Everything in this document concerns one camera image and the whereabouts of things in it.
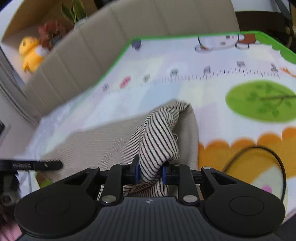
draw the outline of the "striped cloth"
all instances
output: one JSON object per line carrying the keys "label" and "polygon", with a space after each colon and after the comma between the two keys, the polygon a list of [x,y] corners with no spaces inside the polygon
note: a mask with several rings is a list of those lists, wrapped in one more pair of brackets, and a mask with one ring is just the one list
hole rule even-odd
{"label": "striped cloth", "polygon": [[[122,142],[122,145],[117,145],[118,148],[113,150],[113,154],[119,154],[118,160],[110,161],[109,168],[118,163],[132,163],[133,158],[136,154],[139,154],[139,165],[140,165],[140,182],[137,185],[126,185],[123,188],[123,193],[126,196],[167,196],[168,188],[166,185],[163,185],[162,178],[160,176],[160,167],[166,162],[177,162],[180,159],[180,151],[177,145],[177,136],[183,136],[181,141],[185,141],[185,146],[187,145],[188,151],[190,151],[190,141],[192,141],[192,137],[189,136],[188,132],[190,129],[187,128],[187,131],[182,130],[179,131],[179,134],[173,134],[173,129],[178,123],[180,113],[186,113],[183,118],[184,124],[190,123],[189,127],[192,128],[193,133],[196,130],[197,135],[197,125],[194,117],[194,113],[192,111],[191,105],[185,101],[171,101],[168,104],[160,106],[149,113],[146,116],[144,122],[141,125],[138,125],[136,130],[130,137]],[[119,125],[123,129],[132,129],[129,126],[125,126],[124,123]],[[180,125],[178,129],[183,129],[184,126]],[[60,159],[66,169],[73,168],[73,163],[79,161],[82,164],[81,170],[83,170],[83,164],[85,162],[89,163],[93,160],[100,150],[100,137],[104,139],[102,135],[100,135],[100,131],[102,128],[98,128],[96,130],[92,130],[91,133],[88,133],[86,137],[89,137],[88,143],[85,143],[84,139],[81,135],[82,132],[76,133],[68,138],[65,143],[61,144],[57,147],[53,152],[45,155],[44,159]],[[116,143],[119,141],[114,136],[114,133],[110,133],[112,136],[112,142]],[[193,141],[193,148],[197,150],[197,136],[195,141]],[[195,163],[195,167],[197,167],[197,152],[193,156],[193,162]],[[51,173],[48,175],[53,180],[59,180],[61,178],[65,178],[65,175],[57,175]]]}

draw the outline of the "yellow plush toy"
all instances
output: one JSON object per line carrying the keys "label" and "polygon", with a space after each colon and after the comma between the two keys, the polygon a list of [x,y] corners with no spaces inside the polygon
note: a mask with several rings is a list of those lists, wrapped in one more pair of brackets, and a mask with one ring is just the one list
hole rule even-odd
{"label": "yellow plush toy", "polygon": [[23,57],[22,68],[24,72],[29,70],[34,73],[48,54],[48,50],[40,45],[37,38],[25,37],[20,43],[19,53]]}

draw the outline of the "logo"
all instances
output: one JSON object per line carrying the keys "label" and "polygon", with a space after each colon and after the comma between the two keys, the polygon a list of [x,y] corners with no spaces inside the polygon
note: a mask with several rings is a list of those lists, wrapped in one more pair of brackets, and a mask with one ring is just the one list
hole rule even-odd
{"label": "logo", "polygon": [[146,200],[146,203],[148,203],[148,204],[153,203],[153,200],[152,199],[148,199],[148,200]]}
{"label": "logo", "polygon": [[31,168],[31,165],[29,163],[12,163],[13,168]]}

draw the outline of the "play mat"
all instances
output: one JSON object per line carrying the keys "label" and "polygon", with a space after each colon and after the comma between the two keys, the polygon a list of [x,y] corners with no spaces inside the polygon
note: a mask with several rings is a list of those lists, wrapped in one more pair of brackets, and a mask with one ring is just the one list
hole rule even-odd
{"label": "play mat", "polygon": [[[293,52],[257,31],[135,39],[96,86],[67,106],[39,155],[74,132],[186,100],[199,130],[197,168],[222,170],[246,146],[269,147],[286,169],[288,218],[296,210],[295,64]],[[245,153],[228,174],[281,196],[279,166],[263,150]]]}

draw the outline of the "couch backrest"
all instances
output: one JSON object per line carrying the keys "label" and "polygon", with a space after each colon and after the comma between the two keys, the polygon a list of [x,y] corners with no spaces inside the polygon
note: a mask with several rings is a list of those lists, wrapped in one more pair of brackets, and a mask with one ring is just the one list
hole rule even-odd
{"label": "couch backrest", "polygon": [[231,0],[119,0],[71,31],[24,88],[44,116],[97,83],[137,36],[239,31]]}

